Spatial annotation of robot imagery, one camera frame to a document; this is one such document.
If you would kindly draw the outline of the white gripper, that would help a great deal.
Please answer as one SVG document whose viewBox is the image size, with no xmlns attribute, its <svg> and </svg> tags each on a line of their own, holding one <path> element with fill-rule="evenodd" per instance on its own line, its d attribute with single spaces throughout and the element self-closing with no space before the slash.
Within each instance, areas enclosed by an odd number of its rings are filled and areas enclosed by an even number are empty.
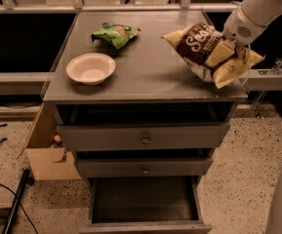
<svg viewBox="0 0 282 234">
<path fill-rule="evenodd" d="M 262 33 L 263 28 L 251 22 L 243 13 L 242 8 L 238 6 L 229 15 L 223 26 L 222 35 L 227 39 L 220 40 L 207 57 L 205 65 L 210 68 L 217 66 L 234 54 L 235 41 L 239 46 L 249 45 Z"/>
</svg>

